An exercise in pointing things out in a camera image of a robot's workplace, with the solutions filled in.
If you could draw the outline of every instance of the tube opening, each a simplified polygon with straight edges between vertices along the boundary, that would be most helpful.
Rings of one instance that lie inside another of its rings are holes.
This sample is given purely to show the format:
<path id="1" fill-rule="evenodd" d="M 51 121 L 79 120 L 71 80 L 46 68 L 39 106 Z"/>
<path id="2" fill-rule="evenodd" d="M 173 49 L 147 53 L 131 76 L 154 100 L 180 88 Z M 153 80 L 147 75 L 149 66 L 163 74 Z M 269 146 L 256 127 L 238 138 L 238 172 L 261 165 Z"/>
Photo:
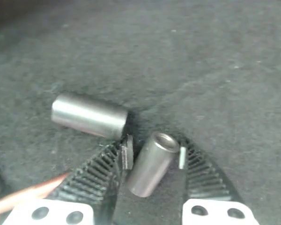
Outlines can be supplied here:
<path id="1" fill-rule="evenodd" d="M 177 148 L 177 142 L 174 138 L 163 133 L 155 134 L 155 141 L 165 149 L 175 150 Z"/>

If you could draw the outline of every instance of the gray carpet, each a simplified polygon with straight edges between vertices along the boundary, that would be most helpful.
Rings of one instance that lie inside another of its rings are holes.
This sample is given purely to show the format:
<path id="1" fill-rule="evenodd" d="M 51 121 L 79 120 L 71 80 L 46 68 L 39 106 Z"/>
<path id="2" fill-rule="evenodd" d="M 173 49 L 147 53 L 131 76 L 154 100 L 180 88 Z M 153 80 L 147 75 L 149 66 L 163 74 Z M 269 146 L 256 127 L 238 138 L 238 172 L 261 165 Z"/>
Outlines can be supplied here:
<path id="1" fill-rule="evenodd" d="M 281 225 L 281 0 L 29 3 L 0 4 L 0 174 L 12 190 L 103 141 L 51 123 L 54 98 L 74 90 L 138 112 L 139 140 L 185 133 L 261 225 Z M 176 165 L 151 198 L 122 187 L 116 221 L 179 225 L 182 189 Z"/>

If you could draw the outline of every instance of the white metal plate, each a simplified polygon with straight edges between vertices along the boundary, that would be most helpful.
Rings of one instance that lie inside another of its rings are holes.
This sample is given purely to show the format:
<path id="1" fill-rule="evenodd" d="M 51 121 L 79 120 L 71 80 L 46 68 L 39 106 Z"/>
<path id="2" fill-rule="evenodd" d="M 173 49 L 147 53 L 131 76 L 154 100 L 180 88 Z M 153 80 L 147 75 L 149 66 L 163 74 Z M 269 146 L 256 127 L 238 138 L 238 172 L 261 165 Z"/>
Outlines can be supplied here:
<path id="1" fill-rule="evenodd" d="M 208 214 L 201 216 L 192 213 L 195 206 L 205 208 Z M 230 217 L 229 209 L 241 211 L 244 218 Z M 182 225 L 259 225 L 259 223 L 250 208 L 239 202 L 189 199 L 183 205 Z"/>
<path id="2" fill-rule="evenodd" d="M 48 213 L 42 219 L 33 219 L 33 212 L 41 207 L 47 207 Z M 35 199 L 17 205 L 3 225 L 74 225 L 67 222 L 67 217 L 77 211 L 82 213 L 83 217 L 79 223 L 74 223 L 75 225 L 94 225 L 94 212 L 91 206 L 48 199 Z"/>

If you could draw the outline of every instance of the silver cylinder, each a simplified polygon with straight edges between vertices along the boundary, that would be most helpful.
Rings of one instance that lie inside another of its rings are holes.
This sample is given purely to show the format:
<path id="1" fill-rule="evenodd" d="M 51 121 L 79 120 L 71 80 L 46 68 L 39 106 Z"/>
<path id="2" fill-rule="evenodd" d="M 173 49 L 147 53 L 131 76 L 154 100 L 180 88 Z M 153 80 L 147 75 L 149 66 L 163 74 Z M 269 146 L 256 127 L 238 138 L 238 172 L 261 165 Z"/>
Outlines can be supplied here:
<path id="1" fill-rule="evenodd" d="M 128 111 L 119 105 L 66 92 L 53 102 L 51 119 L 85 133 L 118 140 L 127 115 Z"/>
<path id="2" fill-rule="evenodd" d="M 126 185 L 138 197 L 149 197 L 179 152 L 170 135 L 154 132 L 146 141 L 129 174 Z"/>

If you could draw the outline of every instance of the metal sleeve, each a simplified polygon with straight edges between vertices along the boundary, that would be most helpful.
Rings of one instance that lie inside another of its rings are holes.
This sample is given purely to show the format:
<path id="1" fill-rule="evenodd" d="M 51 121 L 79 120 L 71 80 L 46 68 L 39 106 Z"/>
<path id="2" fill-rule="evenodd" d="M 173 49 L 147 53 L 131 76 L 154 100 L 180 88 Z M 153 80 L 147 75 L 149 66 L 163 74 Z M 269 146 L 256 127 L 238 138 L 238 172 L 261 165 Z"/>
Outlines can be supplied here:
<path id="1" fill-rule="evenodd" d="M 85 133 L 118 140 L 127 115 L 128 111 L 119 105 L 65 92 L 53 102 L 51 119 Z"/>
<path id="2" fill-rule="evenodd" d="M 149 197 L 178 152 L 179 144 L 173 137 L 154 132 L 140 151 L 128 176 L 128 189 L 138 197 Z"/>

